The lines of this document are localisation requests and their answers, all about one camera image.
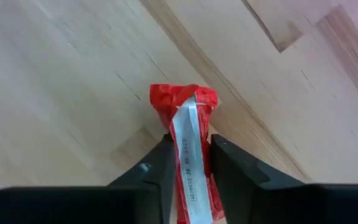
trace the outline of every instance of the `white label strip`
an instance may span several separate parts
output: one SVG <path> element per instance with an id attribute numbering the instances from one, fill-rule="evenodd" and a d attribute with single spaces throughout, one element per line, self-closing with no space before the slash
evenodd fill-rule
<path id="1" fill-rule="evenodd" d="M 200 127 L 195 97 L 178 108 L 173 117 L 177 140 L 180 173 L 191 224 L 213 222 L 201 152 Z"/>

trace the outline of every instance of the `red plastic packaging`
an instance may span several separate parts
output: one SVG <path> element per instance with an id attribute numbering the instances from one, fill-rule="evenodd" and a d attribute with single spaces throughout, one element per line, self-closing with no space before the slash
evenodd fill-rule
<path id="1" fill-rule="evenodd" d="M 210 88 L 198 85 L 176 86 L 168 84 L 154 84 L 150 86 L 150 102 L 157 110 L 165 128 L 171 132 L 172 138 L 175 142 L 177 164 L 177 177 L 175 180 L 175 185 L 177 188 L 176 195 L 178 224 L 188 224 L 190 223 L 190 219 L 185 202 L 186 198 L 184 196 L 183 182 L 181 179 L 182 174 L 180 170 L 181 164 L 178 158 L 178 144 L 175 137 L 175 130 L 173 128 L 172 119 L 177 113 L 178 108 L 187 99 L 193 96 L 195 96 L 196 100 L 196 111 L 200 128 L 204 174 L 208 188 L 212 218 L 214 221 L 224 218 L 223 206 L 219 198 L 218 190 L 216 188 L 216 184 L 209 165 L 209 142 L 207 141 L 209 118 L 211 116 L 212 110 L 214 110 L 218 104 L 218 96 L 216 92 Z"/>

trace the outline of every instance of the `black machine part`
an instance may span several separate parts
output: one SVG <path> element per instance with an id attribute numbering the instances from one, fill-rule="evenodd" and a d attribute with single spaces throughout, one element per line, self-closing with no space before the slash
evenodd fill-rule
<path id="1" fill-rule="evenodd" d="M 210 159 L 228 224 L 358 223 L 358 185 L 304 184 L 218 134 Z M 175 150 L 166 134 L 107 187 L 0 190 L 0 223 L 166 224 L 174 178 Z"/>

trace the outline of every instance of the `red wrapper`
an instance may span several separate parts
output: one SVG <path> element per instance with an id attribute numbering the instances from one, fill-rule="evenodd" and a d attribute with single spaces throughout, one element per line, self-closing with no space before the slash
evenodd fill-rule
<path id="1" fill-rule="evenodd" d="M 209 118 L 218 104 L 216 92 L 198 85 L 154 84 L 150 102 L 175 142 L 177 223 L 207 224 L 224 218 L 207 141 Z"/>

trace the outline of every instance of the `wooden floor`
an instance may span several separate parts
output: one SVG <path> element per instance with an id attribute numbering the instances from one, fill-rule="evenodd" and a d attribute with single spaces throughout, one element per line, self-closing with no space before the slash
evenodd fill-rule
<path id="1" fill-rule="evenodd" d="M 358 182 L 358 5 L 270 1 L 0 0 L 0 188 L 110 183 L 165 133 L 151 83 L 214 88 L 211 128 L 282 171 Z"/>

